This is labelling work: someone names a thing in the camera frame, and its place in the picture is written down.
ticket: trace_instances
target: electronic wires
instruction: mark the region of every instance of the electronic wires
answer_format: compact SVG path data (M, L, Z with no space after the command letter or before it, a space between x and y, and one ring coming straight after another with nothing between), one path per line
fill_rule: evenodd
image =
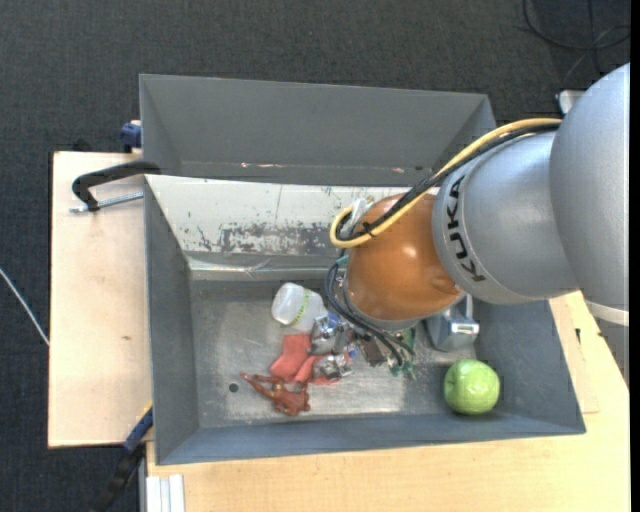
M596 27L595 27L595 12L594 12L595 9L593 5L593 0L587 0L591 44L589 44L588 46L575 45L575 44L571 44L565 41L555 39L553 37L550 37L548 34L545 34L542 30L540 30L538 27L534 25L533 21L531 20L531 15L529 12L530 1L531 0L522 0L522 16L524 17L524 21L526 22L527 28L529 31L531 31L535 36L539 37L544 42L552 46L556 46L558 48L562 48L565 50L577 50L577 51L584 52L582 56L580 56L569 68L569 71L567 71L566 74L564 75L564 78L562 79L562 82L561 82L561 86L563 88L566 88L569 77L576 71L578 66L588 56L591 56L591 60L593 62L593 65L596 71L600 75L604 75L605 71L602 69L602 66L600 65L600 57L598 52L600 52L601 50L606 50L607 48L612 48L614 46L617 46L631 38L631 25L629 24L615 25L597 34ZM610 37L611 34L620 30L625 30L625 33L622 36L616 39L612 39Z
M432 187L440 185L452 172L483 153L523 135L556 129L561 121L555 118L525 119L509 123L480 137L454 156L444 167L405 193L385 214L371 223L363 223L363 230L349 237L340 235L340 228L347 222L353 211L352 206L342 210L331 224L331 243L341 249L357 247L382 234L400 217L413 208Z
M338 271L340 269L340 263L344 259L344 252L345 252L344 250L341 251L340 257L338 258L338 260L333 265L331 265L331 267L329 267L329 270L327 270L327 273L325 274L324 292L325 292L325 295L327 296L329 304L333 307L336 313L342 316L345 320L347 320L348 322L351 322L354 326L359 327L363 331L371 334L376 339L378 339L378 341L380 341L380 343L382 343L389 350L389 352L391 352L391 354L397 361L398 366L401 368L404 365L404 359L400 355L400 352L398 351L395 345L404 349L411 356L415 355L415 352L413 351L413 349L406 343L394 338L389 333L385 332L382 329L379 329L378 327L371 324L369 321L362 318L361 315L353 311L348 306L348 303L346 300L344 303L342 303L336 295L334 287L338 279Z

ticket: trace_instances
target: wooden board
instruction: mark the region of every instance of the wooden board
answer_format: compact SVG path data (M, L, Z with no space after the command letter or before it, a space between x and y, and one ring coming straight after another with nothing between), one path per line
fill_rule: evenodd
M73 180L139 155L54 155L51 211L49 446L121 443L151 399L145 318L142 201L95 214ZM142 180L94 189L98 199L141 190Z
M553 313L553 320L558 330L560 343L562 343L562 349L564 350L567 366L569 367L569 374L571 375L571 380L576 390L580 410L583 414L587 414L598 412L600 406L598 405L598 397L591 384L589 373L587 372L584 355L580 349L580 340L577 335L577 330L581 329L582 325L587 321L584 311L577 306L580 302L584 304L582 294L575 292L563 297L551 299L549 306ZM589 315L588 319L593 322L593 317L588 311L587 314Z

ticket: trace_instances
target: metal clamp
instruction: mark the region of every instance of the metal clamp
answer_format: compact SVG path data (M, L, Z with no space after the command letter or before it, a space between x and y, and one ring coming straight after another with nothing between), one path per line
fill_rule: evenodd
M353 370L344 354L328 355L313 363L313 378L325 377L329 381L351 375Z
M122 203L125 201L131 201L132 199L137 199L137 197L125 196L126 199L116 198L112 200L99 202L93 196L93 194L89 191L89 188L95 187L98 185L103 185L111 181L121 180L123 178L129 178L131 176L136 176L138 174L160 174L160 167L158 167L156 164L152 162L137 160L135 162L128 162L125 164L116 165L114 167L109 167L107 169L102 169L100 171L90 172L88 174L83 174L82 176L78 176L73 182L73 185L71 185L71 190L73 190L73 193L86 206L80 207L80 208L74 208L72 209L72 211L96 212L100 209L100 207Z
M322 356L341 353L352 336L349 325L333 313L318 317L311 329L309 354Z

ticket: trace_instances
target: green apple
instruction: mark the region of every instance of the green apple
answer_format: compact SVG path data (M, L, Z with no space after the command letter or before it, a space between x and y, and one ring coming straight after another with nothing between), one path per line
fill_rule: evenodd
M491 366L477 359L460 359L444 376L444 400L461 414L483 414L500 396L500 378Z

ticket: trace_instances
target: plastic bottle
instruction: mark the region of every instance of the plastic bottle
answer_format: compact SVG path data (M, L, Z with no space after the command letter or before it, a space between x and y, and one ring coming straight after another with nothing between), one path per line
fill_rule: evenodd
M313 321L327 314L322 297L295 283L283 284L273 299L271 314L278 322L297 331L309 333Z

